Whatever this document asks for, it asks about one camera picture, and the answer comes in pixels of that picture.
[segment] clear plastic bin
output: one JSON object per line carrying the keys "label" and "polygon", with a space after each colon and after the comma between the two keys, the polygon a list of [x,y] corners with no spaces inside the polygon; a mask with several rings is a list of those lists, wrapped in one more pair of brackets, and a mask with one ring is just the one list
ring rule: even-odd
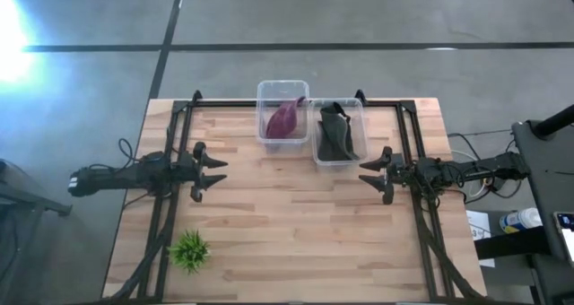
{"label": "clear plastic bin", "polygon": [[[318,149],[321,145],[322,130],[318,123],[321,121],[320,110],[333,102],[337,102],[343,108],[345,114],[351,117],[351,139],[353,152],[359,157],[357,160],[349,161],[321,161],[318,158]],[[367,142],[367,132],[362,104],[358,99],[312,99],[309,105],[309,122],[311,123],[311,133],[313,143],[313,159],[320,166],[346,166],[367,161],[369,158],[369,145]]]}
{"label": "clear plastic bin", "polygon": [[[267,123],[282,103],[305,97],[297,107],[297,126],[286,138],[266,138]],[[268,148],[300,147],[308,141],[309,86],[303,81],[262,81],[257,86],[257,140]]]}

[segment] butcher block tabletop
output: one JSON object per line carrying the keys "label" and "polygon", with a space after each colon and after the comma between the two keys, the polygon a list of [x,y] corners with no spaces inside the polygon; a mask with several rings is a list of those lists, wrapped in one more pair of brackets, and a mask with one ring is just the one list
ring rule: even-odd
{"label": "butcher block tabletop", "polygon": [[[450,159],[439,101],[413,100],[427,155]],[[138,156],[163,151],[173,101],[150,101]],[[402,151],[395,109],[365,108],[365,118],[370,160],[386,145],[395,153]],[[408,188],[396,187],[394,203],[383,205],[381,194],[358,179],[374,172],[358,166],[319,169],[310,142],[296,153],[267,153],[256,139],[255,119],[255,108],[193,109],[187,149],[205,142],[211,157],[229,163],[205,173],[228,177],[204,192],[202,204],[189,197],[189,183],[181,186],[172,243],[185,230],[198,230],[210,245],[210,258],[197,274],[170,264],[163,300],[427,301]],[[416,157],[413,132],[410,127],[408,131]],[[126,202],[143,193],[129,190]],[[164,203],[161,223],[168,208],[168,201]],[[146,197],[122,213],[103,296],[116,292],[143,258],[152,205],[153,197]],[[462,197],[442,196],[439,217],[448,255],[466,280],[485,294]],[[433,268],[439,295],[444,295],[436,258]]]}

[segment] dark fabric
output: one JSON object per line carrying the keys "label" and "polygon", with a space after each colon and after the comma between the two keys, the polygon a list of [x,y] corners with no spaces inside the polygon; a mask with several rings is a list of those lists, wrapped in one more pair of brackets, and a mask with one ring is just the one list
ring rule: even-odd
{"label": "dark fabric", "polygon": [[321,161],[358,160],[353,152],[351,138],[351,117],[344,113],[339,103],[334,102],[320,110],[321,143],[317,156]]}

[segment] small succulent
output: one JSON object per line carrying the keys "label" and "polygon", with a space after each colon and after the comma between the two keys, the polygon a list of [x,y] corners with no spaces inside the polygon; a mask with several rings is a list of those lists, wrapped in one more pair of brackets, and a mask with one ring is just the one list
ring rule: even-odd
{"label": "small succulent", "polygon": [[269,119],[265,137],[270,139],[282,139],[293,132],[295,127],[297,127],[297,107],[303,100],[305,100],[305,97],[284,102]]}
{"label": "small succulent", "polygon": [[171,263],[187,270],[187,274],[197,273],[197,269],[209,258],[209,244],[199,235],[199,231],[185,231],[175,246],[168,248]]}

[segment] concrete floor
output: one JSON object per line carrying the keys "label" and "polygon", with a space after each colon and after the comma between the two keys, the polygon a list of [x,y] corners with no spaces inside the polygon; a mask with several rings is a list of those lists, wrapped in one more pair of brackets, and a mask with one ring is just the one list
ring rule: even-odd
{"label": "concrete floor", "polygon": [[[161,44],[173,2],[13,1],[30,45]],[[572,41],[573,13],[570,0],[183,0],[173,42]],[[18,35],[3,31],[0,51]],[[0,81],[0,158],[74,205],[67,218],[45,214],[21,302],[97,300],[124,192],[71,198],[67,181],[94,162],[123,164],[116,141],[137,142],[159,53],[12,54],[0,56],[0,70],[21,75]],[[207,98],[252,98],[261,80],[302,79],[315,97],[356,89],[370,97],[438,97],[448,131],[469,133],[571,104],[572,66],[572,49],[172,53],[159,96],[188,98],[200,89]],[[490,156],[510,136],[471,140]],[[451,143],[469,152],[459,139]],[[533,203],[524,185],[511,200],[489,196],[472,208]],[[488,288],[495,298],[524,299],[510,287]]]}

